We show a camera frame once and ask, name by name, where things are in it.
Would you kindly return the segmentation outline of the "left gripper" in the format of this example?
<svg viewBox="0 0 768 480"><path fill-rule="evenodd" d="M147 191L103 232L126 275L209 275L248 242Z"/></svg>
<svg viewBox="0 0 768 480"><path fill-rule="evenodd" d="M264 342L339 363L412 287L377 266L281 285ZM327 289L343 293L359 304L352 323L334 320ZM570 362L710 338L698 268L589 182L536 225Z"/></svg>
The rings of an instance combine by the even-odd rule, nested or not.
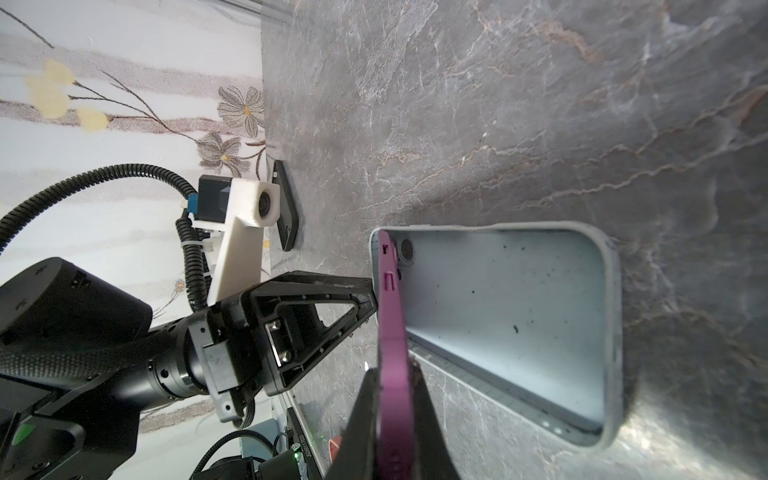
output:
<svg viewBox="0 0 768 480"><path fill-rule="evenodd" d="M377 311L373 281L293 271L190 315L205 390L222 422L292 389Z"/></svg>

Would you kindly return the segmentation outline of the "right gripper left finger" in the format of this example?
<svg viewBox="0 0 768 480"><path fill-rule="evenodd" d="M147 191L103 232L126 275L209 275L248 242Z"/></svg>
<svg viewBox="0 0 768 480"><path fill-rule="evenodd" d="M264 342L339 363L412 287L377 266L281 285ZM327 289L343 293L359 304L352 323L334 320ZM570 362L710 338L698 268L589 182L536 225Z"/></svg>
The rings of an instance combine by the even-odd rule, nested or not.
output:
<svg viewBox="0 0 768 480"><path fill-rule="evenodd" d="M372 368L363 377L339 450L325 480L375 478L378 397L379 373Z"/></svg>

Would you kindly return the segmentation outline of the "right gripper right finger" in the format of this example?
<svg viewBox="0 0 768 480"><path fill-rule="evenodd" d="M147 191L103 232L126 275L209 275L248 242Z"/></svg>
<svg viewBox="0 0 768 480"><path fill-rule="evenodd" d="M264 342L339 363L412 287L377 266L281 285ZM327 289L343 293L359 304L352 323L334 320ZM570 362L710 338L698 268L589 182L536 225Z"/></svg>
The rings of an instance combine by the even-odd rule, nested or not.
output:
<svg viewBox="0 0 768 480"><path fill-rule="evenodd" d="M419 363L410 358L413 387L415 453L412 478L459 480Z"/></svg>

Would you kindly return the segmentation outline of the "black purple-edged phone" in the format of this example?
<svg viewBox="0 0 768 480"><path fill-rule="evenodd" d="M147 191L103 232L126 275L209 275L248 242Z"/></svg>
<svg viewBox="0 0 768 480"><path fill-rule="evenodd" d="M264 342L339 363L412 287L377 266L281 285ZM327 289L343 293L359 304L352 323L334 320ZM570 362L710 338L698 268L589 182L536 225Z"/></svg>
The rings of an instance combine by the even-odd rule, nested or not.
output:
<svg viewBox="0 0 768 480"><path fill-rule="evenodd" d="M414 463L410 359L395 241L378 232L378 370L376 464L380 479L409 479Z"/></svg>

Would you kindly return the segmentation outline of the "light blue phone case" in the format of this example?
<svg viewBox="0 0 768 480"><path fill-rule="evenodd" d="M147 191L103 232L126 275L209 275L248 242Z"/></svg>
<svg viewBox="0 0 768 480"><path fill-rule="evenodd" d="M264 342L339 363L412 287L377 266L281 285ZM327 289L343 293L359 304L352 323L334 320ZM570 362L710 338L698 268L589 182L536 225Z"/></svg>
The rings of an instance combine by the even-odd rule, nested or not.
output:
<svg viewBox="0 0 768 480"><path fill-rule="evenodd" d="M618 254L573 221L384 226L370 237L379 311L400 299L418 359L571 446L624 417Z"/></svg>

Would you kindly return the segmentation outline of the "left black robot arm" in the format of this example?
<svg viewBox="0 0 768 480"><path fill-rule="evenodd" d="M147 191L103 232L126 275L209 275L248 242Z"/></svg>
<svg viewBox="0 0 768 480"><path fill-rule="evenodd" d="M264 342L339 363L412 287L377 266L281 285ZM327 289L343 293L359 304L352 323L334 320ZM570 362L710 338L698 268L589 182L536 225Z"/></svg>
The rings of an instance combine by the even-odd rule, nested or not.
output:
<svg viewBox="0 0 768 480"><path fill-rule="evenodd" d="M208 396L240 422L376 311L367 278L289 272L153 327L144 302L60 258L1 288L1 475L106 479L149 409Z"/></svg>

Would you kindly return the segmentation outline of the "black phone at right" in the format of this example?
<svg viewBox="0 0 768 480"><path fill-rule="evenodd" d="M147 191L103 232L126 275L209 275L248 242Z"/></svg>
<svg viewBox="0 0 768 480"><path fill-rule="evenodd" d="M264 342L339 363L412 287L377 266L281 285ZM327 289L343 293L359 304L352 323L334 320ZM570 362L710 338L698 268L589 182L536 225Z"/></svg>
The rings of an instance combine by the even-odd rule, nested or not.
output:
<svg viewBox="0 0 768 480"><path fill-rule="evenodd" d="M273 162L272 181L280 189L280 217L277 221L277 231L282 250L288 252L295 246L299 230L299 215L284 161Z"/></svg>

